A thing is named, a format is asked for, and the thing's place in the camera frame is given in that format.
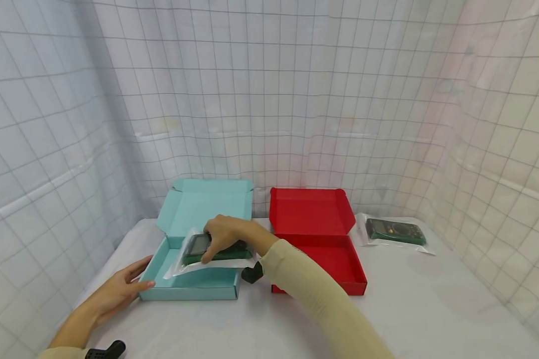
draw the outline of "plastic bag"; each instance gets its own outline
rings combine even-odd
[[[367,245],[391,245],[432,254],[421,228],[405,218],[374,217],[364,213],[356,216],[361,242]]]
[[[236,242],[230,248],[220,251],[208,264],[202,264],[202,254],[210,246],[212,239],[208,233],[191,228],[182,242],[180,254],[164,279],[198,271],[204,268],[246,268],[254,267],[258,256],[254,249],[243,241]]]

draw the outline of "white tablecloth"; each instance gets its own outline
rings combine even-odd
[[[269,227],[267,219],[259,220]],[[353,301],[399,359],[536,358],[539,344],[422,222],[436,257],[357,246],[368,279]],[[350,233],[358,243],[355,227]],[[155,252],[164,234],[141,220],[92,280],[84,298],[115,271]],[[133,303],[96,330],[91,347],[123,340],[125,358],[331,358],[319,328],[263,278],[243,282],[238,300]]]

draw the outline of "multimeter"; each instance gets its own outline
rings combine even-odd
[[[365,221],[365,230],[370,239],[388,239],[420,246],[427,243],[420,227],[410,223],[368,218]]]
[[[212,236],[209,233],[194,234],[190,238],[189,250],[182,258],[184,265],[197,263],[202,260],[202,255],[212,244]],[[213,258],[213,261],[226,259],[249,259],[253,256],[248,244],[243,241],[237,241],[231,247],[221,250]]]

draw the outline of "hand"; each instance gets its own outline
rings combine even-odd
[[[249,220],[234,218],[218,214],[216,218],[208,220],[204,232],[212,235],[212,244],[202,255],[202,263],[206,264],[221,250],[230,248],[240,239],[243,228],[250,225]]]
[[[154,281],[136,279],[146,267],[152,256],[145,257],[128,267],[114,273],[98,290],[93,292],[81,305],[95,315],[95,326],[106,323],[119,311],[130,305],[137,298],[138,292],[148,290],[156,285]]]
[[[218,214],[208,220],[204,232],[212,235],[212,244],[202,255],[202,263],[206,264],[221,250],[230,248],[239,239],[254,246],[260,256],[270,250],[278,238],[253,220],[245,220]]]

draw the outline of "box flap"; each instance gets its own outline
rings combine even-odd
[[[254,184],[249,180],[174,181],[156,225],[167,237],[186,237],[218,214],[251,219]]]
[[[272,188],[269,221],[278,234],[346,235],[355,217],[342,189]]]

